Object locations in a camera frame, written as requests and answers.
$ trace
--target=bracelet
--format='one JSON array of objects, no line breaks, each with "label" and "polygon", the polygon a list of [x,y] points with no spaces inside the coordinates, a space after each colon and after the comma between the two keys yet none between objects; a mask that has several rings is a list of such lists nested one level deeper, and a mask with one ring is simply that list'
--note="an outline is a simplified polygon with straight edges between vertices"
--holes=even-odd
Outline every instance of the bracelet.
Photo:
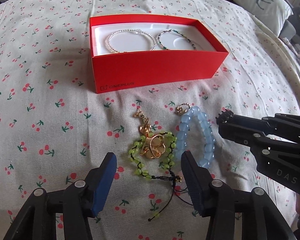
[{"label": "bracelet", "polygon": [[212,129],[210,127],[210,123],[207,120],[207,114],[205,112],[201,112],[199,107],[190,106],[189,104],[181,104],[176,108],[176,112],[178,115],[183,115],[181,117],[181,124],[179,125],[179,132],[177,133],[177,143],[176,143],[176,158],[181,159],[181,155],[185,151],[186,148],[186,138],[187,133],[189,131],[189,123],[191,119],[196,116],[199,120],[199,124],[202,128],[203,135],[205,136],[206,145],[204,147],[205,154],[199,160],[198,165],[203,168],[208,168],[210,166],[210,162],[214,158],[214,142],[215,138],[212,135]]},{"label": "bracelet", "polygon": [[[166,152],[168,153],[168,156],[165,157],[163,160],[163,165],[161,166],[163,169],[170,170],[173,165],[175,164],[173,159],[173,149],[176,147],[176,137],[171,132],[161,132],[159,133],[162,136],[166,136],[167,138],[171,139],[170,146],[166,149]],[[131,162],[134,162],[137,165],[137,169],[135,171],[135,174],[143,176],[146,180],[151,179],[157,179],[156,176],[150,175],[148,170],[144,170],[144,164],[141,162],[141,160],[136,156],[139,152],[139,150],[142,148],[146,141],[146,136],[142,135],[140,137],[140,140],[136,141],[134,143],[133,148],[129,150],[129,159]]]},{"label": "bracelet", "polygon": [[115,36],[118,33],[134,33],[134,34],[141,34],[143,36],[145,36],[146,38],[148,38],[151,41],[151,48],[150,50],[155,50],[157,43],[154,39],[154,37],[152,37],[149,33],[146,33],[142,30],[139,29],[125,29],[125,30],[118,30],[114,33],[111,33],[108,38],[106,39],[106,47],[109,51],[113,52],[113,53],[124,53],[126,51],[118,51],[116,50],[110,43],[110,40],[113,36]]},{"label": "bracelet", "polygon": [[162,42],[160,41],[160,37],[161,37],[162,34],[164,34],[164,33],[170,33],[170,32],[175,32],[175,33],[181,35],[182,37],[184,37],[185,39],[187,39],[187,41],[191,44],[191,46],[192,46],[192,48],[193,48],[194,50],[197,50],[197,48],[195,47],[195,45],[193,44],[193,42],[192,42],[190,39],[188,39],[185,35],[183,35],[182,33],[178,32],[177,30],[174,30],[174,29],[170,29],[170,30],[167,30],[167,31],[163,31],[163,32],[161,32],[161,33],[158,35],[157,40],[158,40],[159,46],[160,46],[162,49],[170,50],[170,49],[168,49],[166,46],[164,46],[164,45],[162,44]]}]

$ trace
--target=light blue bead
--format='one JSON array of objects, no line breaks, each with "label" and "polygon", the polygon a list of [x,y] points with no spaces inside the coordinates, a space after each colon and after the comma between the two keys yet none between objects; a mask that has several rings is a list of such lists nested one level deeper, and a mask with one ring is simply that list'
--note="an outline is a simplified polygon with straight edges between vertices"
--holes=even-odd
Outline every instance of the light blue bead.
[{"label": "light blue bead", "polygon": [[198,120],[199,121],[207,120],[207,114],[205,112],[198,113]]},{"label": "light blue bead", "polygon": [[178,160],[181,160],[181,155],[183,154],[183,152],[184,150],[177,150],[176,152],[173,151],[173,154]]},{"label": "light blue bead", "polygon": [[185,131],[179,131],[177,133],[177,138],[178,138],[178,140],[186,140],[187,133]]},{"label": "light blue bead", "polygon": [[207,144],[204,148],[205,152],[214,152],[214,144]]},{"label": "light blue bead", "polygon": [[210,163],[209,163],[209,161],[207,159],[201,159],[199,161],[199,166],[203,167],[203,168],[209,168]]},{"label": "light blue bead", "polygon": [[192,110],[192,107],[189,109],[188,112],[186,112],[184,115],[189,115],[190,117],[193,116],[193,110]]},{"label": "light blue bead", "polygon": [[178,150],[184,150],[187,146],[186,141],[184,141],[184,140],[178,140],[176,142],[176,145],[177,145]]},{"label": "light blue bead", "polygon": [[206,137],[206,143],[215,143],[216,139],[211,135]]},{"label": "light blue bead", "polygon": [[190,123],[190,121],[191,121],[191,117],[189,115],[183,115],[181,117],[181,122]]},{"label": "light blue bead", "polygon": [[207,129],[204,129],[203,130],[203,135],[204,136],[211,136],[212,135],[212,130],[211,130],[211,128],[207,128]]},{"label": "light blue bead", "polygon": [[200,126],[202,129],[208,129],[209,126],[210,126],[210,123],[207,121],[207,120],[203,120],[201,123],[200,123]]},{"label": "light blue bead", "polygon": [[182,122],[181,124],[179,124],[179,130],[188,132],[189,125],[186,122]]},{"label": "light blue bead", "polygon": [[204,158],[206,160],[208,160],[209,162],[211,162],[213,160],[213,158],[214,158],[213,152],[205,152],[204,153]]},{"label": "light blue bead", "polygon": [[198,115],[200,113],[200,108],[197,106],[193,106],[192,111],[194,115]]}]

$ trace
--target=deer print pillow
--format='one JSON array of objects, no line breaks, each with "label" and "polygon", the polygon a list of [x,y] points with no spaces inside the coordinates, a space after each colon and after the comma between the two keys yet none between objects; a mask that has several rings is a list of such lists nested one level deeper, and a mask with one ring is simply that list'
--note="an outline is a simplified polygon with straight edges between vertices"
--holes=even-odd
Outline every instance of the deer print pillow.
[{"label": "deer print pillow", "polygon": [[249,13],[256,16],[277,37],[283,24],[293,14],[284,0],[233,0]]}]

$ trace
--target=cherry print fabric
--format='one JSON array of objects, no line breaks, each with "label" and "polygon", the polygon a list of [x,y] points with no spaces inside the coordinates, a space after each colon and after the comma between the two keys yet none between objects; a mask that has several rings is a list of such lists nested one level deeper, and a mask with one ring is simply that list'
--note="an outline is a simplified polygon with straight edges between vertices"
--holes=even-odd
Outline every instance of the cherry print fabric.
[{"label": "cherry print fabric", "polygon": [[[140,87],[97,95],[90,60],[89,17],[153,13],[202,21],[230,54],[207,80]],[[156,132],[178,130],[174,108],[184,102],[208,115],[216,137],[214,178],[233,188],[262,187],[289,225],[295,194],[256,171],[249,149],[223,140],[215,116],[230,109],[261,118],[300,115],[300,67],[287,48],[242,8],[225,0],[9,0],[0,5],[0,239],[31,192],[65,189],[98,167],[107,152],[118,158],[104,210],[90,219],[94,239],[202,239],[208,219],[173,197],[167,182],[134,174],[128,150],[139,139],[142,108]],[[187,148],[204,152],[193,124]],[[142,159],[165,175],[161,160]],[[177,164],[173,169],[180,171]],[[177,183],[183,189],[184,182]],[[178,193],[191,201],[187,192]],[[236,214],[240,222],[241,214]],[[56,215],[58,239],[63,216]]]}]

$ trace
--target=white beaded bracelet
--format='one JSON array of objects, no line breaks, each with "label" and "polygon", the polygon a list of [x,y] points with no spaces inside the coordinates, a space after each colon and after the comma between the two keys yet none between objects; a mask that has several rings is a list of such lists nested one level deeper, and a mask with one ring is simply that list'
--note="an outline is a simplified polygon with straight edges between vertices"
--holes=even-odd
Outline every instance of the white beaded bracelet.
[{"label": "white beaded bracelet", "polygon": [[148,38],[151,41],[151,49],[150,50],[155,50],[157,43],[154,39],[154,37],[152,37],[149,33],[146,33],[142,30],[139,29],[125,29],[125,30],[118,30],[114,33],[111,33],[108,38],[106,39],[106,47],[109,51],[111,51],[112,53],[123,53],[126,51],[118,51],[116,50],[110,43],[110,39],[115,36],[118,33],[124,33],[124,32],[128,32],[128,33],[134,33],[134,34],[141,34],[143,36],[145,36],[146,38]]}]

